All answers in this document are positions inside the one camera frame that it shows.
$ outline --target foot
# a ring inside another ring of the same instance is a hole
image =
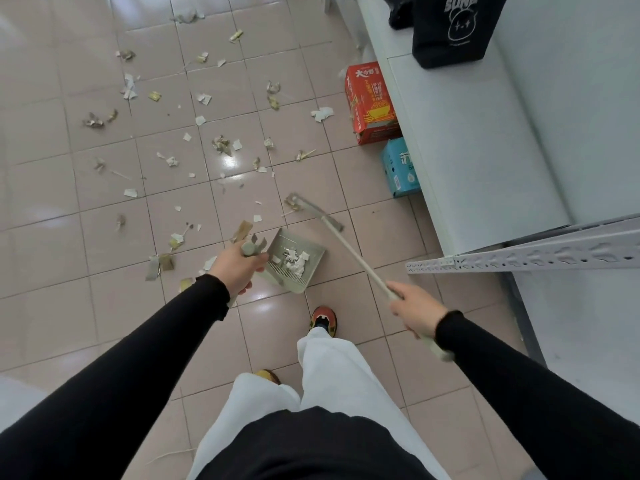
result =
[[[324,328],[329,335],[335,337],[335,332],[338,330],[338,318],[328,306],[318,306],[311,315],[309,330],[317,326]]]
[[[268,381],[273,382],[274,384],[277,384],[277,385],[282,384],[280,382],[280,379],[278,379],[277,375],[268,369],[263,369],[261,371],[258,371],[255,373],[255,375],[258,377],[261,377],[262,379],[267,379]]]

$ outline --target person's right arm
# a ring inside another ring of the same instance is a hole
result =
[[[639,478],[640,428],[491,333],[448,311],[427,291],[389,282],[391,309],[434,337],[491,404],[549,480]]]

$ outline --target pant leg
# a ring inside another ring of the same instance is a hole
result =
[[[247,372],[240,374],[218,419],[200,442],[187,480],[194,480],[247,424],[284,409],[300,410],[300,396],[292,387]]]
[[[415,455],[438,480],[450,480],[356,346],[332,339],[322,327],[298,341],[305,390],[300,409],[320,406],[334,413],[361,416],[388,429],[405,451]]]

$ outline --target person's left hand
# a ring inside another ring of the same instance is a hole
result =
[[[236,242],[222,251],[209,270],[210,275],[215,276],[227,287],[229,296],[244,294],[251,288],[253,274],[256,271],[264,271],[264,265],[269,260],[267,253],[245,257],[241,249],[243,243],[244,241]]]

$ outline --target black bag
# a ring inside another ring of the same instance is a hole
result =
[[[414,0],[413,56],[425,69],[484,57],[506,0]]]

